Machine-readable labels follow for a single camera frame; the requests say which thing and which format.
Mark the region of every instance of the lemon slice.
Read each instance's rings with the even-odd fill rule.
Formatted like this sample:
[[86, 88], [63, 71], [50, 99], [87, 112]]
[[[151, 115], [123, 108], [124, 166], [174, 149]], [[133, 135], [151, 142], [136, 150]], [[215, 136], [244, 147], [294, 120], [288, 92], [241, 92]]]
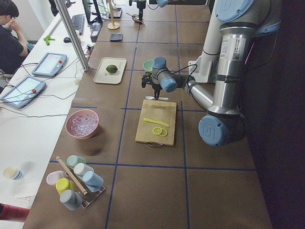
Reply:
[[167, 136], [167, 130], [162, 128], [162, 132], [159, 134], [161, 137]]
[[159, 126], [157, 126], [157, 127], [155, 127], [155, 128], [153, 129], [153, 133], [154, 133], [155, 135], [161, 134], [162, 131], [163, 131], [162, 128], [159, 127]]

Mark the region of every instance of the pink bowl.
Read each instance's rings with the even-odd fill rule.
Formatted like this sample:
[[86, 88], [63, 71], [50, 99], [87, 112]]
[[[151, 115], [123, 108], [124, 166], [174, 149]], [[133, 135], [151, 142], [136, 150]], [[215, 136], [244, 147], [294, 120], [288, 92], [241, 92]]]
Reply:
[[[97, 119], [97, 126], [95, 127], [95, 129], [90, 132], [87, 133], [86, 135], [83, 136], [76, 136], [75, 133], [73, 133], [73, 131], [71, 130], [71, 127], [73, 126], [73, 120], [75, 120], [78, 116], [86, 116], [86, 115], [94, 115], [94, 117]], [[89, 109], [83, 109], [83, 110], [79, 110], [75, 113], [73, 113], [67, 120], [66, 122], [66, 131], [68, 132], [69, 135], [71, 135], [72, 137], [75, 137], [77, 139], [88, 139], [92, 136], [94, 136], [96, 134], [96, 132], [99, 129], [99, 116], [97, 115], [97, 113], [95, 113], [92, 110]]]

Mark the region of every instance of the blue cup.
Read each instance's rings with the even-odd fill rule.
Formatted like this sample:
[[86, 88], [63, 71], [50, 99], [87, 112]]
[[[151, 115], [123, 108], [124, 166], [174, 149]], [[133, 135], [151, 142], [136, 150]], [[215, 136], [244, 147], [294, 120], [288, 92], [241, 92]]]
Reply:
[[86, 172], [82, 176], [82, 180], [91, 192], [99, 191], [104, 184], [103, 178], [92, 171]]

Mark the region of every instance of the black shirt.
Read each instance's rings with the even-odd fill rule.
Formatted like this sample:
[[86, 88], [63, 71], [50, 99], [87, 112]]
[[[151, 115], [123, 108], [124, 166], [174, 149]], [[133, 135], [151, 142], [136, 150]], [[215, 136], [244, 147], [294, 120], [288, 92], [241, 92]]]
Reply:
[[0, 25], [0, 69], [6, 74], [14, 74], [25, 57], [19, 56], [23, 46], [8, 30]]

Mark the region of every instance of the yellow knife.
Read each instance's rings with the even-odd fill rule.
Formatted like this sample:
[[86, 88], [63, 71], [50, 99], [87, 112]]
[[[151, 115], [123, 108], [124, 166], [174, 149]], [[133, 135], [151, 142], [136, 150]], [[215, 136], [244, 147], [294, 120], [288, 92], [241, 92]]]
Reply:
[[168, 125], [167, 123], [162, 122], [162, 121], [155, 121], [155, 120], [152, 120], [152, 119], [149, 119], [149, 118], [144, 118], [144, 121], [149, 122], [149, 123], [160, 124], [160, 125], [163, 125], [163, 126], [166, 126], [166, 127], [170, 127], [170, 125]]

